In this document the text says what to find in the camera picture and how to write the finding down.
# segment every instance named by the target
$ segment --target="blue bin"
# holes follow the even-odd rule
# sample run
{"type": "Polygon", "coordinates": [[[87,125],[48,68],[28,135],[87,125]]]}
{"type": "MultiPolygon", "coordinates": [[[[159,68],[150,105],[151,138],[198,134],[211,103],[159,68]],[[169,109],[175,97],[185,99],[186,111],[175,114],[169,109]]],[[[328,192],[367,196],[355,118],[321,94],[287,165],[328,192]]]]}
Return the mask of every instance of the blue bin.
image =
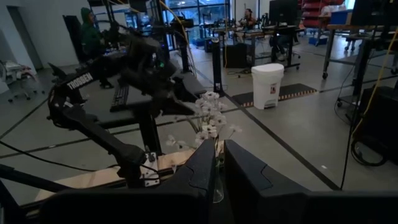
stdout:
{"type": "Polygon", "coordinates": [[[338,11],[338,12],[332,12],[331,17],[330,17],[330,24],[345,25],[347,23],[348,14],[351,12],[353,12],[352,9],[338,11]]]}

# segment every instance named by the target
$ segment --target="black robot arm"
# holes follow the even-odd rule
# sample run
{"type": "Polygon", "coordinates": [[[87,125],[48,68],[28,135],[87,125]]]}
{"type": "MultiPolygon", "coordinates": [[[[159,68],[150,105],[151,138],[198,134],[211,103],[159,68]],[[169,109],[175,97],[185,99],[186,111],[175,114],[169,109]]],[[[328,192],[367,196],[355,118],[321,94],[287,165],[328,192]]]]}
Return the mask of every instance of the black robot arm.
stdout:
{"type": "Polygon", "coordinates": [[[133,187],[140,184],[137,180],[141,176],[139,167],[146,159],[144,151],[122,143],[97,125],[95,117],[86,114],[79,104],[76,91],[95,80],[120,73],[119,81],[152,96],[151,111],[148,113],[158,115],[161,110],[170,108],[187,115],[193,114],[193,111],[177,99],[175,84],[170,79],[177,69],[171,62],[164,60],[158,41],[137,32],[131,32],[126,37],[129,41],[126,54],[101,56],[89,67],[67,76],[50,91],[48,106],[49,118],[54,125],[77,129],[107,150],[121,167],[118,175],[126,179],[129,187],[133,187]]]}

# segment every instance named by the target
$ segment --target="trash can lid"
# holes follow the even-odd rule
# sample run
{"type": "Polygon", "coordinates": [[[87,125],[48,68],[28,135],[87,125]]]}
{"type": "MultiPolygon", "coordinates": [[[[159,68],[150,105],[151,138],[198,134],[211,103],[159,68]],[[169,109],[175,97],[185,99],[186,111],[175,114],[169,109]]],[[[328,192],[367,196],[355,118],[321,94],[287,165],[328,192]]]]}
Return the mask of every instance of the trash can lid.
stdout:
{"type": "Polygon", "coordinates": [[[260,73],[260,74],[267,74],[267,73],[274,73],[278,71],[283,71],[285,67],[279,63],[269,63],[266,65],[258,65],[251,68],[252,73],[260,73]]]}

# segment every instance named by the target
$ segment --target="floor mat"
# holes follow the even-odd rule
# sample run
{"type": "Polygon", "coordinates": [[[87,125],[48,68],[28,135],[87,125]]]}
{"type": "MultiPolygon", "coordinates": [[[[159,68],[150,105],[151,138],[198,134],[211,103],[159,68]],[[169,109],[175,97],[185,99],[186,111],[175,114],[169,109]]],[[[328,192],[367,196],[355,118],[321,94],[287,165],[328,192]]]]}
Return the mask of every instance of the floor mat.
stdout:
{"type": "MultiPolygon", "coordinates": [[[[316,93],[317,90],[301,83],[281,86],[279,90],[279,101],[288,100],[291,98],[311,95],[316,93]]],[[[243,93],[232,96],[232,98],[238,102],[241,106],[253,106],[253,92],[243,93]]]]}

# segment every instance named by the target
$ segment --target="glass vase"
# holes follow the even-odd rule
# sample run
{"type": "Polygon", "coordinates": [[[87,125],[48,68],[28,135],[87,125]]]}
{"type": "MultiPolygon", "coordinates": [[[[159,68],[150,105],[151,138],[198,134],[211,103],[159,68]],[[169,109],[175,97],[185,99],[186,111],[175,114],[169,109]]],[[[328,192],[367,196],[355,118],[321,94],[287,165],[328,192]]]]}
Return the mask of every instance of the glass vase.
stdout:
{"type": "Polygon", "coordinates": [[[215,170],[215,186],[213,194],[213,203],[220,203],[224,199],[224,187],[220,176],[220,162],[217,162],[215,170]]]}

